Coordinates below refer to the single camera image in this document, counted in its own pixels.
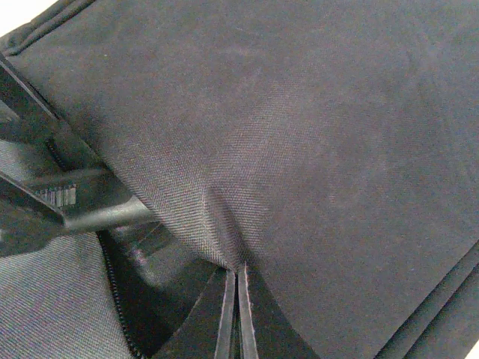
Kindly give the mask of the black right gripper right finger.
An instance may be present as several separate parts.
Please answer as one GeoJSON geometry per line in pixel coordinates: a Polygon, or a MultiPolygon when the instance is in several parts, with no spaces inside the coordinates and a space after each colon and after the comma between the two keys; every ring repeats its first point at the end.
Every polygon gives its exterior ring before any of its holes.
{"type": "Polygon", "coordinates": [[[293,329],[261,275],[244,264],[237,272],[241,356],[317,358],[293,329]]]}

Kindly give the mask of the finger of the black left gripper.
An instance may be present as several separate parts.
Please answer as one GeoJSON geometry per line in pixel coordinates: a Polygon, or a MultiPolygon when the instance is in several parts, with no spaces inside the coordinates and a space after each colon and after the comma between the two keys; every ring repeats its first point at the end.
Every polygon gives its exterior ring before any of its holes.
{"type": "Polygon", "coordinates": [[[1,56],[1,139],[44,148],[66,171],[105,167],[5,56],[1,56]]]}
{"type": "Polygon", "coordinates": [[[64,216],[31,189],[1,173],[1,256],[27,254],[61,235],[64,216]]]}

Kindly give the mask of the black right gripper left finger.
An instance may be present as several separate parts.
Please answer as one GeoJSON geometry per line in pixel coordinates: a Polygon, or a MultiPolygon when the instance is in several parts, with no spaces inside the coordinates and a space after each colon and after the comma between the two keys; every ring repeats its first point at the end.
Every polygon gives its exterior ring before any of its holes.
{"type": "Polygon", "coordinates": [[[185,322],[155,358],[234,358],[236,276],[216,270],[185,322]]]}

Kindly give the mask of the green black highlighter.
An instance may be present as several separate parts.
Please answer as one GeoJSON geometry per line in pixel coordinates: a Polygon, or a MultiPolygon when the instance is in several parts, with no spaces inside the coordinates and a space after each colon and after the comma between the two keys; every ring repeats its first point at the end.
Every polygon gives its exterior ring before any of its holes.
{"type": "Polygon", "coordinates": [[[64,229],[57,237],[156,221],[153,212],[104,168],[68,171],[20,183],[64,216],[64,229]]]}

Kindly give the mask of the black student backpack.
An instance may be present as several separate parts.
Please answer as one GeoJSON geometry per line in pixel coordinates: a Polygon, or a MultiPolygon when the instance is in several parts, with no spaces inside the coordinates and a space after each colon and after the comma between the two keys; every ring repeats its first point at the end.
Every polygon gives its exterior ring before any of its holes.
{"type": "Polygon", "coordinates": [[[1,53],[322,358],[376,356],[478,240],[476,1],[59,1],[1,53]]]}

